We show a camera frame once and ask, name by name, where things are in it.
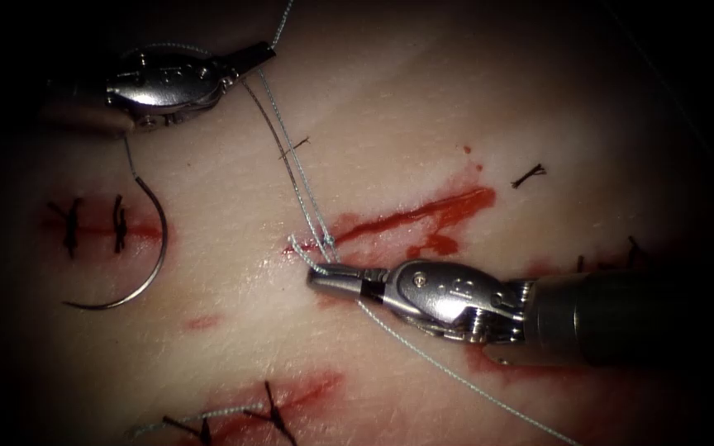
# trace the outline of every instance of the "silver metal instrument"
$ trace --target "silver metal instrument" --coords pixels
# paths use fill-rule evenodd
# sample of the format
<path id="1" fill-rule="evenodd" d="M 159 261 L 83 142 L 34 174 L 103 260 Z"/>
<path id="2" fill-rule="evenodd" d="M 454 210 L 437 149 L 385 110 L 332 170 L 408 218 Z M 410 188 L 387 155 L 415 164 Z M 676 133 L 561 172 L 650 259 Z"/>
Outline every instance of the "silver metal instrument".
<path id="1" fill-rule="evenodd" d="M 81 110 L 84 118 L 98 120 L 94 124 L 114 126 L 100 121 L 117 121 L 125 132 L 176 125 L 211 110 L 241 78 L 274 56 L 266 42 L 228 55 L 211 55 L 188 45 L 148 45 L 126 52 L 114 63 L 56 74 L 46 82 L 44 108 L 49 111 L 44 116 L 47 121 L 73 124 L 81 117 L 63 115 Z M 86 108 L 68 107 L 69 103 Z M 110 112 L 90 112 L 90 107 Z M 113 112 L 131 122 L 124 125 Z"/>
<path id="2" fill-rule="evenodd" d="M 523 340 L 520 295 L 476 268 L 424 259 L 393 269 L 317 267 L 307 275 L 311 288 L 376 301 L 429 335 L 480 344 Z"/>

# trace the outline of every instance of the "cut suture end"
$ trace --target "cut suture end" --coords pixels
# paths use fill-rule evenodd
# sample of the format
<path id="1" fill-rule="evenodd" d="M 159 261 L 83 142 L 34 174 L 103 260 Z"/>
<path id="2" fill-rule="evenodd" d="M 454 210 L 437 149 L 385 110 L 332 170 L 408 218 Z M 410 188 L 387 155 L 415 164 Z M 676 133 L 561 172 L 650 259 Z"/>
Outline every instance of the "cut suture end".
<path id="1" fill-rule="evenodd" d="M 525 175 L 522 175 L 522 177 L 516 181 L 512 182 L 512 188 L 516 189 L 520 187 L 520 185 L 525 182 L 528 178 L 534 176 L 534 175 L 546 175 L 547 170 L 541 166 L 541 164 L 537 164 L 534 166 L 531 170 L 529 170 Z"/>

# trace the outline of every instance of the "red blood smear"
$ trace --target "red blood smear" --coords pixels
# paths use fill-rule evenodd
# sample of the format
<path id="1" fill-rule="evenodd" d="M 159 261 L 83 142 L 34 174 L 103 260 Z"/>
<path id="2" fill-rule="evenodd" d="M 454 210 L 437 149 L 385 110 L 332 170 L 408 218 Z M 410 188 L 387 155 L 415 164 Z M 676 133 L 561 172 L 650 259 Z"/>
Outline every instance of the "red blood smear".
<path id="1" fill-rule="evenodd" d="M 62 230 L 65 231 L 65 222 L 62 221 L 59 217 L 56 219 L 51 219 L 51 220 L 43 220 L 41 222 L 41 225 L 45 228 L 49 228 L 52 230 Z M 76 228 L 76 233 L 79 235 L 106 235 L 106 236 L 114 236 L 115 235 L 115 227 L 114 225 L 110 226 L 92 226 L 92 225 L 79 225 L 79 227 Z M 151 226 L 151 225 L 137 225 L 137 226 L 132 226 L 128 225 L 128 233 L 126 234 L 126 239 L 129 236 L 137 236 L 137 237 L 144 237 L 146 239 L 155 239 L 155 240 L 161 240 L 161 228 L 156 227 L 156 226 Z"/>
<path id="2" fill-rule="evenodd" d="M 63 211 L 67 212 L 73 199 L 63 199 L 54 201 Z M 114 210 L 115 195 L 85 195 L 81 197 L 81 202 L 77 209 L 79 216 L 79 227 L 76 233 L 79 236 L 96 235 L 105 237 L 115 236 L 115 226 L 112 221 L 112 211 Z M 129 238 L 138 237 L 151 240 L 161 240 L 161 224 L 155 208 L 150 202 L 142 197 L 136 202 L 125 202 L 121 209 L 126 212 L 126 243 Z M 40 225 L 55 233 L 65 232 L 65 220 L 47 206 L 40 208 Z"/>
<path id="3" fill-rule="evenodd" d="M 335 234 L 336 244 L 347 243 L 362 235 L 381 234 L 424 218 L 433 218 L 433 230 L 425 235 L 420 244 L 407 248 L 407 257 L 416 257 L 421 249 L 425 248 L 433 249 L 440 255 L 454 254 L 459 250 L 456 240 L 438 233 L 446 227 L 465 221 L 482 209 L 492 207 L 495 204 L 495 197 L 494 189 L 476 187 L 452 197 L 429 202 L 411 211 L 398 212 L 374 221 L 360 223 L 342 234 Z M 307 242 L 301 247 L 304 251 L 310 251 L 316 246 L 312 242 Z M 293 248 L 290 246 L 283 250 L 284 254 L 292 252 Z"/>
<path id="4" fill-rule="evenodd" d="M 337 389 L 343 384 L 345 375 L 334 370 L 310 372 L 295 381 L 269 380 L 272 396 L 283 421 L 292 434 L 296 434 L 300 423 L 310 422 L 311 417 L 326 416 L 326 401 L 337 396 Z M 263 410 L 256 413 L 269 415 L 269 399 L 266 395 L 264 382 L 256 382 L 246 391 L 233 392 L 228 396 L 214 396 L 206 410 L 216 410 L 222 407 L 240 406 L 242 404 L 262 403 Z M 247 415 L 233 415 L 209 420 L 213 444 L 230 444 L 241 440 L 254 444 L 258 438 L 265 441 L 267 435 L 282 438 L 274 426 L 266 421 Z M 177 443 L 179 446 L 199 446 L 200 441 L 187 438 Z"/>
<path id="5" fill-rule="evenodd" d="M 187 320 L 183 323 L 184 331 L 202 331 L 220 324 L 222 320 L 222 315 L 206 315 L 195 317 L 193 319 Z"/>

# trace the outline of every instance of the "blood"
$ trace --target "blood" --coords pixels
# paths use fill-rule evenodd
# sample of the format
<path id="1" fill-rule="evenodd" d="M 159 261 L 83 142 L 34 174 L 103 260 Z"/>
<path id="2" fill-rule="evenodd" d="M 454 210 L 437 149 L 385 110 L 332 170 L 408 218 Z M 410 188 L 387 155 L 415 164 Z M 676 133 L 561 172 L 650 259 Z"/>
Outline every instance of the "blood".
<path id="1" fill-rule="evenodd" d="M 312 417 L 331 415 L 327 412 L 328 401 L 338 401 L 343 397 L 338 391 L 345 381 L 345 374 L 333 369 L 309 372 L 292 380 L 269 379 L 272 394 L 280 415 L 292 434 L 299 438 L 302 423 L 309 423 Z M 261 403 L 264 411 L 269 409 L 269 401 L 264 381 L 256 381 L 241 391 L 216 392 L 209 398 L 202 412 L 240 405 Z M 267 438 L 280 439 L 281 434 L 266 421 L 235 414 L 210 419 L 212 444 L 257 444 Z M 179 446 L 199 446 L 198 439 L 181 439 Z"/>
<path id="2" fill-rule="evenodd" d="M 338 219 L 338 223 L 333 225 L 333 233 L 336 239 L 336 246 L 343 247 L 357 239 L 363 239 L 366 235 L 386 236 L 397 230 L 396 235 L 402 244 L 406 259 L 412 259 L 422 254 L 423 250 L 430 250 L 437 255 L 449 255 L 459 252 L 459 241 L 452 234 L 443 234 L 446 229 L 453 228 L 469 218 L 475 216 L 479 211 L 488 209 L 495 204 L 496 193 L 490 187 L 473 187 L 465 192 L 457 192 L 448 197 L 431 200 L 410 211 L 400 211 L 389 216 L 367 220 L 354 224 L 350 229 L 338 232 L 338 229 L 348 225 L 347 221 L 357 220 L 354 213 L 349 212 Z M 403 233 L 404 226 L 411 226 L 418 222 L 424 222 L 422 230 L 416 230 L 417 235 L 408 237 Z M 363 243 L 373 248 L 375 244 Z M 316 245 L 312 240 L 301 245 L 306 252 L 313 251 Z M 293 253 L 291 246 L 283 250 L 284 254 Z M 354 264 L 371 264 L 372 261 L 382 257 L 385 261 L 391 260 L 387 251 L 362 252 L 363 255 L 344 256 Z"/>
<path id="3" fill-rule="evenodd" d="M 222 322 L 222 315 L 205 315 L 186 320 L 184 331 L 203 331 L 214 328 Z"/>
<path id="4" fill-rule="evenodd" d="M 57 231 L 65 231 L 65 222 L 60 219 L 59 216 L 56 218 L 45 219 L 40 223 L 41 226 Z M 79 225 L 76 232 L 80 235 L 105 235 L 114 236 L 115 228 L 114 225 L 109 226 L 97 226 L 97 225 Z M 128 225 L 128 235 L 136 236 L 145 239 L 161 240 L 161 227 L 152 225 L 138 225 L 132 226 Z"/>

